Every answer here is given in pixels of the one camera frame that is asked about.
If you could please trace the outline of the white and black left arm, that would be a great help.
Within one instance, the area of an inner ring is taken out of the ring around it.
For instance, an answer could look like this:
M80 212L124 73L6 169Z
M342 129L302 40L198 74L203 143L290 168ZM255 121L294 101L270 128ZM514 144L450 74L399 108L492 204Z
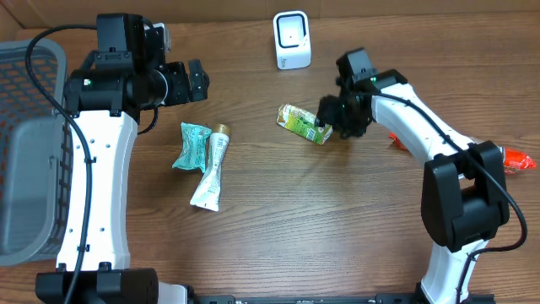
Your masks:
M70 199L57 266L36 277L45 303L192 303L186 285L134 269L127 244L127 179L140 115L205 100L198 60L166 62L167 30L138 14L100 14L98 47L56 103L73 134Z

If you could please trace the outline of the white tube with gold cap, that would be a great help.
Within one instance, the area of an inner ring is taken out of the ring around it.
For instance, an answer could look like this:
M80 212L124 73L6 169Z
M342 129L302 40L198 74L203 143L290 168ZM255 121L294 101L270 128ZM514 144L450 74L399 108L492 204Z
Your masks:
M191 206L214 212L219 210L222 164L229 142L230 128L217 124L209 137L207 170L192 196Z

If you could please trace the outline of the teal wet wipes packet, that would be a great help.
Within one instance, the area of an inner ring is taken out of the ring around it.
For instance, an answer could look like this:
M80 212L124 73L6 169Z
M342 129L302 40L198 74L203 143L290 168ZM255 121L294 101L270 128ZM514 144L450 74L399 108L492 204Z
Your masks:
M184 171L199 169L204 173L207 166L207 141L211 133L208 127L183 122L182 149L172 167Z

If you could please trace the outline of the orange spaghetti pasta packet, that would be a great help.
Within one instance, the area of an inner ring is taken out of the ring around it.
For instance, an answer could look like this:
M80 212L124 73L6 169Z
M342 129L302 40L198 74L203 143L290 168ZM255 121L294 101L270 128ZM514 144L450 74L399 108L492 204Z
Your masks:
M404 144L400 141L399 137L395 133L389 133L389 138L393 140L393 143L402 150L408 150ZM481 144L482 139L469 137L475 144ZM512 148L506 148L504 146L498 146L503 159L503 165L505 168L505 174L515 174L518 171L536 169L536 162L526 153Z

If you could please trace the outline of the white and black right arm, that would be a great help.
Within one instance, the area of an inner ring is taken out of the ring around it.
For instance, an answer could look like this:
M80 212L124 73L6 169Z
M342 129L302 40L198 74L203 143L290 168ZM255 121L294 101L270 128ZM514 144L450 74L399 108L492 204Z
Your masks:
M346 52L336 65L340 93L321 98L316 124L351 138L377 122L424 168L421 217L434 244L410 302L494 302L494 296L472 295L467 288L480 252L510 218L500 148L455 131L397 70L373 68L365 49Z

